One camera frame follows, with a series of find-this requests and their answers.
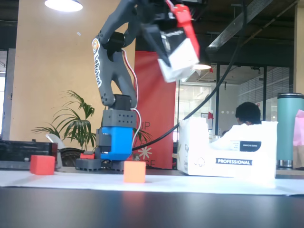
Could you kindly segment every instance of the black cable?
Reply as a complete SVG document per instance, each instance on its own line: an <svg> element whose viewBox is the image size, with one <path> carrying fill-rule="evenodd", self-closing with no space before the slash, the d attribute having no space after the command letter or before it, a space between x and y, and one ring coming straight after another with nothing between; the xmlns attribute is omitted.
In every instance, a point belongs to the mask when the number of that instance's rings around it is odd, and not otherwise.
<svg viewBox="0 0 304 228"><path fill-rule="evenodd" d="M235 60L236 60L236 57L241 49L241 44L242 44L242 41L243 41L243 38L245 36L245 30L246 30L246 24L247 24L247 8L246 8L246 5L245 5L245 0L242 0L242 11L243 11L243 25L242 25L242 30L241 30L241 35L238 39L238 42L237 42L237 47L236 49L234 50L234 53L231 57L231 61L228 65L228 68L226 69L223 77L220 79L220 81L217 83L217 85L215 86L214 90L205 98L205 100L199 104L199 106L197 106L192 112L190 112L183 120L186 120L188 119L189 117L191 117L193 114L195 114L205 103L208 102L208 100L210 100L210 98L216 93L216 91L219 89L220 85L223 83L223 81L225 80L226 76L228 75L231 67L233 66ZM132 151L136 151L138 149L141 149L143 147L146 147L146 146L150 146L156 142L158 142L159 140L162 140L164 137L166 137L167 135L169 135L170 133L172 133L176 128L178 128L179 126L179 123L176 124L173 128L171 128L169 131L167 131L165 134L163 134L162 136L158 137L157 139L154 139L153 141L151 142L148 142L144 145L141 145L141 146L136 146L134 148L132 148Z"/></svg>

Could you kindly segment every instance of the lerobot logo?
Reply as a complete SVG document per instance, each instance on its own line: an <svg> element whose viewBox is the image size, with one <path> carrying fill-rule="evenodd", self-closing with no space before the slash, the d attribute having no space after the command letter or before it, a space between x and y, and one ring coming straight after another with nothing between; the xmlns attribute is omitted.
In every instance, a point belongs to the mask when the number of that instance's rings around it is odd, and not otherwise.
<svg viewBox="0 0 304 228"><path fill-rule="evenodd" d="M100 47L100 43L98 41L98 39L93 39L92 42L92 48L93 48L93 52L94 52L94 62L95 62L95 76L96 76L96 81L97 81L97 86L98 88L101 86L101 78L100 78L100 70L99 70L99 66L100 66L100 62L99 62L99 47Z"/></svg>

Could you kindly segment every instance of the black hair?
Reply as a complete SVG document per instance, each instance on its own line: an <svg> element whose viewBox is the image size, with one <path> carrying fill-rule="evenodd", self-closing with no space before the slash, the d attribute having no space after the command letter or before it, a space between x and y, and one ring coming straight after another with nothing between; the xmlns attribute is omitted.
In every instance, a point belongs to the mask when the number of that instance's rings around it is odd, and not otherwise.
<svg viewBox="0 0 304 228"><path fill-rule="evenodd" d="M261 111L254 103L245 102L237 107L236 118L243 123L261 124Z"/></svg>

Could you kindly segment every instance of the yellow wall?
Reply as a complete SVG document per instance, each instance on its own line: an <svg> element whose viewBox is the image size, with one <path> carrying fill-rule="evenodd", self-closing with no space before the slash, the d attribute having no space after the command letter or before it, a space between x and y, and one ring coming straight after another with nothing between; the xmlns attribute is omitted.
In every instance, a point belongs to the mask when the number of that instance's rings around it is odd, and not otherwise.
<svg viewBox="0 0 304 228"><path fill-rule="evenodd" d="M295 8L294 91L304 94L304 0Z"/></svg>
<svg viewBox="0 0 304 228"><path fill-rule="evenodd" d="M80 2L81 11L66 13L47 8L44 0L20 0L11 140L47 142L44 134L31 130L52 121L65 102L60 99L61 91L68 89L95 107L92 130L100 127L104 107L96 85L91 42L119 0ZM133 66L135 44L126 50Z"/></svg>

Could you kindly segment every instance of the white paper sheet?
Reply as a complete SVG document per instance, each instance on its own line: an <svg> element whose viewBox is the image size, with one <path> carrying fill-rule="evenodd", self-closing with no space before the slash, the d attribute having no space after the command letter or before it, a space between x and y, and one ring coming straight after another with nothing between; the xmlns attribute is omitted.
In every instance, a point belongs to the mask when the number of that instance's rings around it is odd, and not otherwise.
<svg viewBox="0 0 304 228"><path fill-rule="evenodd" d="M304 180L279 179L267 183L236 178L146 175L145 184L124 183L122 174L61 173L37 176L28 171L0 171L1 187L34 187L118 191L197 192L217 194L304 194Z"/></svg>

